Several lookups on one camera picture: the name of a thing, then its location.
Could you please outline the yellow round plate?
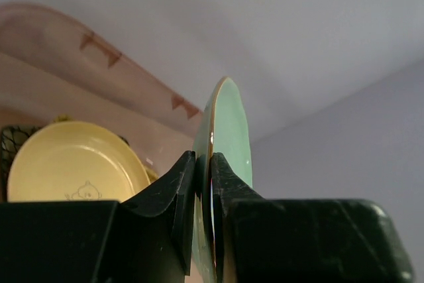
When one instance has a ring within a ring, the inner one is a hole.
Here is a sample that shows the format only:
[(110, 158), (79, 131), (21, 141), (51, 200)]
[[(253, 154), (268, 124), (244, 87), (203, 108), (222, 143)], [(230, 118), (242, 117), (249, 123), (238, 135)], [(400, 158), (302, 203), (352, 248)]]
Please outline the yellow round plate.
[(7, 200), (123, 202), (149, 185), (145, 167), (119, 135), (64, 121), (23, 143), (9, 171)]

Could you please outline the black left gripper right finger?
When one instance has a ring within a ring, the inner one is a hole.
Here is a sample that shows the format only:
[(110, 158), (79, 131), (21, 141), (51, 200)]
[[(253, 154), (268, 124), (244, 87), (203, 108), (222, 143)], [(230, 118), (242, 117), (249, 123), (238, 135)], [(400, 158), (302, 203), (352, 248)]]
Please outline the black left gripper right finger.
[(219, 282), (413, 282), (398, 232), (363, 199), (265, 199), (210, 161)]

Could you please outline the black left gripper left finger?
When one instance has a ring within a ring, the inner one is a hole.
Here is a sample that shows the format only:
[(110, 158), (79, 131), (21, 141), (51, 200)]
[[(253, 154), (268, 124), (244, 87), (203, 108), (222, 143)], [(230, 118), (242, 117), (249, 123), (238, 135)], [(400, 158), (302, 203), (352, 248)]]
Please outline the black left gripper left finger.
[(183, 282), (191, 269), (195, 154), (123, 203), (1, 205), (2, 282)]

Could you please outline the black floral square plate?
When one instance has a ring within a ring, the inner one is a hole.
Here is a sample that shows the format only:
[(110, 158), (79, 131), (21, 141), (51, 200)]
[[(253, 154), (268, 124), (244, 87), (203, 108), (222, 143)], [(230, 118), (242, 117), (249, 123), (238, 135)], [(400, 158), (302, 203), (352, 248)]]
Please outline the black floral square plate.
[(9, 172), (18, 151), (41, 128), (31, 125), (7, 125), (1, 129), (1, 202), (7, 202)]

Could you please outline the light green floral plate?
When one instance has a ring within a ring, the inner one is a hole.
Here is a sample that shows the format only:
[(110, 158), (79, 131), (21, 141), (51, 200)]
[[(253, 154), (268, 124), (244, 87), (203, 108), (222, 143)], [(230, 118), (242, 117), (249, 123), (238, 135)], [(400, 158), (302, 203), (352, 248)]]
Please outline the light green floral plate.
[(194, 199), (192, 255), (204, 282), (216, 282), (215, 226), (209, 160), (222, 153), (233, 172), (252, 186), (248, 123), (239, 89), (229, 77), (215, 86), (195, 136), (195, 172), (199, 186)]

